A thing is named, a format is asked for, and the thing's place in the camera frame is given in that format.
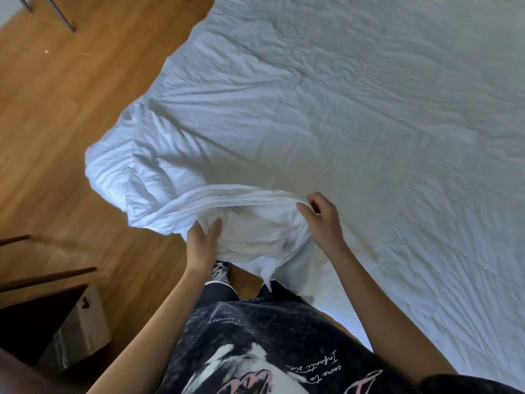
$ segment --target black graphic t-shirt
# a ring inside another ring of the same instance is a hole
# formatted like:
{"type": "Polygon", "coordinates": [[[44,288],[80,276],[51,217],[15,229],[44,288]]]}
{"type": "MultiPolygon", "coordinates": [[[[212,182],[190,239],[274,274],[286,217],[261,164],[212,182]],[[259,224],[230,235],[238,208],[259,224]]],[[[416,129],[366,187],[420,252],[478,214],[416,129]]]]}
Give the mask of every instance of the black graphic t-shirt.
{"type": "Polygon", "coordinates": [[[517,394],[504,384],[433,376],[417,388],[306,305],[262,297],[198,309],[158,394],[517,394]]]}

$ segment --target sneaker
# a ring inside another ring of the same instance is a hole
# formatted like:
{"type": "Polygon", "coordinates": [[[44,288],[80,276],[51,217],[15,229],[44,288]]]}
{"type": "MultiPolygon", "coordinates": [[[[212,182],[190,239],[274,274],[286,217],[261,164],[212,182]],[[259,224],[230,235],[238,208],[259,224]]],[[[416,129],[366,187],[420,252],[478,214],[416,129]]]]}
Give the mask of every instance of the sneaker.
{"type": "Polygon", "coordinates": [[[212,280],[229,284],[229,271],[231,268],[230,263],[217,260],[212,269],[212,280]]]}

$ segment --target wrinkled sheet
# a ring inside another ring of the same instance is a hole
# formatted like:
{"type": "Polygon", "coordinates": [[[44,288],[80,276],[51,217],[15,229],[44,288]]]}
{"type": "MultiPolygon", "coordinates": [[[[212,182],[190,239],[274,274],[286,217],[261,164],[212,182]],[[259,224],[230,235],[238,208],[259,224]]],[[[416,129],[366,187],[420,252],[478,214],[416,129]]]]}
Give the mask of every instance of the wrinkled sheet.
{"type": "MultiPolygon", "coordinates": [[[[143,105],[208,184],[321,191],[459,372],[524,390],[524,33],[525,0],[216,0],[86,173],[133,213],[143,105]]],[[[318,249],[311,272],[309,301],[362,339],[318,249]]]]}

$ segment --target mattress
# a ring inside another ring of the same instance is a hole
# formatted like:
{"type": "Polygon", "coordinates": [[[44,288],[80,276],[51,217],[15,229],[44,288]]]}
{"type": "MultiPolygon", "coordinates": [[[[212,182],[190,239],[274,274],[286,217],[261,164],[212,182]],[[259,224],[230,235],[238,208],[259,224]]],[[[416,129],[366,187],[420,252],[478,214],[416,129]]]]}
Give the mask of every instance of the mattress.
{"type": "MultiPolygon", "coordinates": [[[[320,191],[460,373],[524,390],[523,33],[525,0],[216,0],[86,174],[133,220],[146,109],[186,137],[151,160],[185,150],[209,184],[320,191]]],[[[312,265],[303,294],[369,345],[322,252],[312,265]]]]}

